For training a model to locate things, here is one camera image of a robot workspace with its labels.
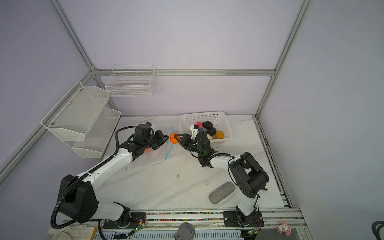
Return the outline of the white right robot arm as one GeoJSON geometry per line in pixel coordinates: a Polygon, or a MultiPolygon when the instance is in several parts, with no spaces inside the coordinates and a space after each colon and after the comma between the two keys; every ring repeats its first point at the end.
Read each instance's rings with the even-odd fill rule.
{"type": "Polygon", "coordinates": [[[261,228],[264,219],[258,210],[259,193],[269,182],[269,176],[255,158],[248,152],[233,156],[220,153],[211,147],[210,140],[203,132],[194,138],[189,134],[171,134],[171,142],[180,144],[183,149],[195,153],[203,168],[220,168],[229,173],[231,181],[238,187],[242,195],[234,211],[224,211],[226,227],[257,227],[261,228]]]}

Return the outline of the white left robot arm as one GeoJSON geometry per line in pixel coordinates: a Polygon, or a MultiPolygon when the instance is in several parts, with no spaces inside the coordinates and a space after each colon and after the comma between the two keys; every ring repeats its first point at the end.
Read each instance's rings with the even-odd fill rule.
{"type": "Polygon", "coordinates": [[[121,168],[135,161],[146,150],[159,149],[169,139],[161,130],[154,131],[151,123],[132,126],[132,129],[135,132],[123,143],[119,142],[122,130],[116,130],[116,148],[107,159],[81,174],[67,175],[62,179],[50,219],[52,229],[101,220],[115,221],[120,228],[125,228],[132,222],[129,207],[118,202],[99,201],[96,192],[121,168]]]}

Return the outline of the clear zip bag blue zipper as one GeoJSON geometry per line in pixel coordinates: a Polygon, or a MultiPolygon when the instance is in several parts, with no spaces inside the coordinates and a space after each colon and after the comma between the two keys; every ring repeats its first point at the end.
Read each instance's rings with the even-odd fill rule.
{"type": "Polygon", "coordinates": [[[165,160],[165,148],[163,145],[157,150],[145,152],[139,156],[135,161],[129,163],[132,168],[149,167],[151,165],[161,163],[165,160]]]}

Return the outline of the pink toy fruit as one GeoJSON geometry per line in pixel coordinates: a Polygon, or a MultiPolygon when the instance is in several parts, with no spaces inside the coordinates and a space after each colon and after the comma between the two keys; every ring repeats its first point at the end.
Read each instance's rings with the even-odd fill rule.
{"type": "Polygon", "coordinates": [[[198,126],[199,129],[202,129],[203,128],[203,124],[201,122],[197,122],[195,123],[195,126],[198,126]]]}

